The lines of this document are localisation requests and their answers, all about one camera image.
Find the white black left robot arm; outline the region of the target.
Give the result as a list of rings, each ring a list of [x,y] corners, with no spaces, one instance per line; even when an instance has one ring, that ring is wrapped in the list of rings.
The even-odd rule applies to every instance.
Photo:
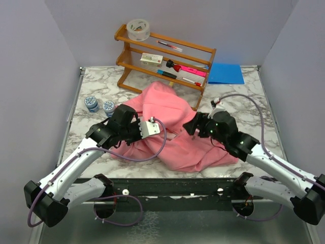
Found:
[[[75,180],[112,147],[117,148],[123,141],[127,143],[141,140],[141,127],[135,109],[119,105],[112,117],[94,124],[85,138],[63,163],[38,182],[30,180],[23,188],[25,202],[29,208],[27,224],[31,216],[40,218],[40,223],[48,227],[57,225],[75,205],[92,199],[108,200],[116,197],[113,182],[102,174],[93,176],[80,185]]]

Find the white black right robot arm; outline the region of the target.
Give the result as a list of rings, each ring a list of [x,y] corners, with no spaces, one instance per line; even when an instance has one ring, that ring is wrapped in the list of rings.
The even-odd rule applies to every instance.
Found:
[[[227,112],[213,116],[198,112],[183,125],[189,135],[211,138],[221,143],[233,157],[258,167],[277,179],[266,181],[243,173],[233,186],[234,195],[270,199],[291,208],[306,223],[318,225],[324,216],[324,174],[315,176],[274,155],[256,138],[240,132],[236,120]]]

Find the pink zip jacket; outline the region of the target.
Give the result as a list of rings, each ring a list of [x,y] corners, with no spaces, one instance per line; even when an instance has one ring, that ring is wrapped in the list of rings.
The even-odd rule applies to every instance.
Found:
[[[112,151],[132,159],[147,159],[158,154],[170,169],[182,172],[199,172],[208,167],[231,165],[238,159],[222,149],[222,145],[208,138],[189,136],[183,124],[196,114],[187,101],[176,95],[168,85],[156,81],[135,98],[125,102],[135,109],[143,120],[158,118],[167,129],[167,141],[162,145],[164,134],[160,133],[127,145],[125,142]]]

